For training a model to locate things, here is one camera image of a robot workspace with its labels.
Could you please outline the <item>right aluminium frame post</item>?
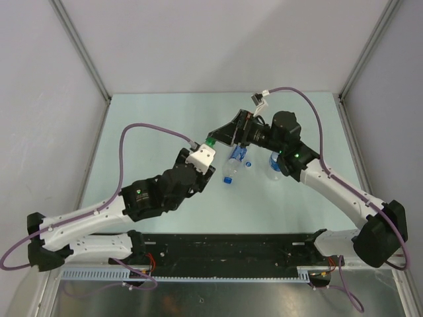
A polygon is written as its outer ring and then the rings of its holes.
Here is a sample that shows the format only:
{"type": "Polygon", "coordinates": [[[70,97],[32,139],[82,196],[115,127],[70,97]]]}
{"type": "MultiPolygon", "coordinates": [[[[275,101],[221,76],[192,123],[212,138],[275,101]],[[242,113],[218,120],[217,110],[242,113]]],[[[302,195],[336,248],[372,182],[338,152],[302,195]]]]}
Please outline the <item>right aluminium frame post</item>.
{"type": "Polygon", "coordinates": [[[371,31],[371,34],[358,57],[358,60],[355,62],[348,78],[346,79],[346,82],[338,94],[339,99],[344,100],[351,91],[355,82],[359,79],[362,71],[364,70],[364,67],[371,59],[371,56],[380,43],[384,33],[386,33],[402,3],[403,1],[401,0],[389,0],[387,2],[383,12],[381,13],[381,16],[377,20],[375,27],[371,31]]]}

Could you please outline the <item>left aluminium frame post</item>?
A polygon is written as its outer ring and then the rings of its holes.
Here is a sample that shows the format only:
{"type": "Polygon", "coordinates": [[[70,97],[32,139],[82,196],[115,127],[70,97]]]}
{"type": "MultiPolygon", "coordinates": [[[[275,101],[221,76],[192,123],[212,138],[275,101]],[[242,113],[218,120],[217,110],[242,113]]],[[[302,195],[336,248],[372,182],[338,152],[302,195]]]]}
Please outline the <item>left aluminium frame post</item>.
{"type": "Polygon", "coordinates": [[[48,2],[50,6],[52,7],[52,9],[54,10],[54,13],[56,14],[60,24],[62,25],[62,28],[67,34],[69,41],[71,42],[75,51],[77,52],[77,55],[79,56],[83,66],[87,70],[89,77],[92,79],[96,89],[102,96],[103,100],[106,103],[109,103],[111,100],[111,95],[107,91],[107,88],[100,77],[100,74],[95,66],[95,63],[93,62],[89,54],[89,51],[86,48],[86,45],[83,43],[83,40],[74,22],[72,21],[71,16],[67,12],[67,9],[65,8],[65,5],[63,4],[63,1],[49,0],[48,2]]]}

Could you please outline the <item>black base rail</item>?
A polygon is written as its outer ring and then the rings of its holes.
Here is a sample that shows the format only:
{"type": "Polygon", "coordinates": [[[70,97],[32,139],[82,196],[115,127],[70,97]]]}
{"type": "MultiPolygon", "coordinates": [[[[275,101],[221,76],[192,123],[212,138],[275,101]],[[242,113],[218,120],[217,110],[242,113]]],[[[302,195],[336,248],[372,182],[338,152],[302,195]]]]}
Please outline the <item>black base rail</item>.
{"type": "Polygon", "coordinates": [[[130,266],[155,263],[153,274],[170,278],[297,277],[297,268],[340,263],[314,245],[317,234],[143,234],[135,238],[130,266]]]}

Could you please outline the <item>blue label bottle white cap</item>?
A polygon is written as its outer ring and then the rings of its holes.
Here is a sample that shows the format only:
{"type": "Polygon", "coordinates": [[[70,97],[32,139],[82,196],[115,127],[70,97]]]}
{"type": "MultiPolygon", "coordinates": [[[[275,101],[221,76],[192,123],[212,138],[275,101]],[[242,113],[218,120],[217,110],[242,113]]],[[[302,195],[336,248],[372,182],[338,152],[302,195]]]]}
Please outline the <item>blue label bottle white cap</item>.
{"type": "Polygon", "coordinates": [[[280,171],[280,167],[278,166],[277,159],[278,153],[272,152],[268,160],[269,165],[267,175],[269,179],[273,181],[279,180],[283,176],[282,172],[280,171]]]}

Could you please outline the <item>aluminium frame post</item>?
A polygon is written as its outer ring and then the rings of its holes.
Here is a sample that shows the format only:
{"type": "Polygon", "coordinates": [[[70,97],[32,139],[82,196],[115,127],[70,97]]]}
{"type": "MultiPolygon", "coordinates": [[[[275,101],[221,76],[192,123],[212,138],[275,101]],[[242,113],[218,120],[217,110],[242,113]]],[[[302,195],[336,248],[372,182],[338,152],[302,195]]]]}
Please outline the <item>aluminium frame post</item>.
{"type": "Polygon", "coordinates": [[[67,9],[65,8],[65,5],[63,4],[63,1],[49,0],[48,2],[50,6],[52,7],[52,9],[54,10],[54,13],[56,14],[60,24],[62,25],[62,28],[67,34],[69,41],[71,42],[75,51],[77,52],[77,55],[79,56],[83,66],[87,70],[89,77],[92,79],[96,89],[102,96],[103,100],[106,103],[109,103],[111,100],[111,95],[107,91],[107,88],[100,77],[100,74],[95,66],[95,63],[93,62],[89,54],[89,51],[86,48],[86,45],[83,43],[83,40],[74,22],[72,21],[71,16],[67,12],[67,9]]]}
{"type": "Polygon", "coordinates": [[[389,0],[387,2],[383,12],[381,13],[381,16],[377,20],[375,27],[371,31],[371,34],[358,57],[358,60],[355,62],[348,78],[346,79],[346,82],[338,94],[339,99],[344,100],[351,91],[355,82],[359,79],[362,71],[364,70],[364,67],[371,59],[371,56],[380,43],[384,33],[386,33],[402,3],[403,1],[401,0],[389,0]]]}

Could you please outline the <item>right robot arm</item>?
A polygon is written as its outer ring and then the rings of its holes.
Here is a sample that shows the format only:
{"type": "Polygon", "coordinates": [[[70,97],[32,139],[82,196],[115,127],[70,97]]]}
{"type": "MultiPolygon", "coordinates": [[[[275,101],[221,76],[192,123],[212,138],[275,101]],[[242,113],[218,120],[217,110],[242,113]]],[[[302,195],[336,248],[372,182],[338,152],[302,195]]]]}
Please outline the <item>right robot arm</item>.
{"type": "Polygon", "coordinates": [[[301,126],[293,112],[279,111],[270,125],[240,110],[229,123],[209,132],[227,145],[256,145],[277,154],[280,172],[314,189],[341,210],[354,224],[352,231],[319,231],[306,246],[305,258],[313,265],[329,256],[359,257],[371,267],[381,267],[407,241],[404,207],[357,189],[324,166],[321,155],[302,142],[301,126]]]}

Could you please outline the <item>green plastic bottle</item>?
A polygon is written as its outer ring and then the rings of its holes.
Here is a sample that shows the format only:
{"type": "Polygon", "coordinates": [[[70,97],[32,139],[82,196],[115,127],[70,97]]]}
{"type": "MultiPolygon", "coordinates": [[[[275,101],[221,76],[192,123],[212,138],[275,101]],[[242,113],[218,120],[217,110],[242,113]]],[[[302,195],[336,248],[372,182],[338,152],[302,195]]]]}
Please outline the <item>green plastic bottle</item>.
{"type": "Polygon", "coordinates": [[[207,146],[209,146],[210,148],[214,148],[216,140],[212,137],[208,137],[205,142],[204,142],[207,146]]]}

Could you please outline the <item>clear bottle blue cap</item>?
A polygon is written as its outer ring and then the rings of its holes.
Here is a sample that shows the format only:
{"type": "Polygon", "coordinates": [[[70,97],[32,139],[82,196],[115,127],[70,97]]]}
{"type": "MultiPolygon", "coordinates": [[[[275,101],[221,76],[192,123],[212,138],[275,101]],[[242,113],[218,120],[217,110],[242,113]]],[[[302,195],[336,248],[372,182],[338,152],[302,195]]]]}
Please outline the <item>clear bottle blue cap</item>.
{"type": "Polygon", "coordinates": [[[230,152],[228,159],[223,165],[223,183],[231,184],[237,173],[242,166],[242,162],[247,154],[247,148],[235,145],[230,152]]]}

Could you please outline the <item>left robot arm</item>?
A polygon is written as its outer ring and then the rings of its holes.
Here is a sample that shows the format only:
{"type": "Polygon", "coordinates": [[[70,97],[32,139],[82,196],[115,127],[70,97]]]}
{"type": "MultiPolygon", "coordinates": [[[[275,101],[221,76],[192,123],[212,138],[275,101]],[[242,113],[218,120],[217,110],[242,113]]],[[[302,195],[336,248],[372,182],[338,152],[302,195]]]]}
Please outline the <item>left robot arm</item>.
{"type": "Polygon", "coordinates": [[[195,152],[181,149],[171,169],[135,181],[108,201],[58,217],[30,214],[30,266],[50,271],[68,262],[141,264],[147,253],[142,233],[130,230],[110,235],[101,231],[177,210],[185,199],[204,190],[215,172],[214,156],[215,150],[206,144],[195,152]]]}

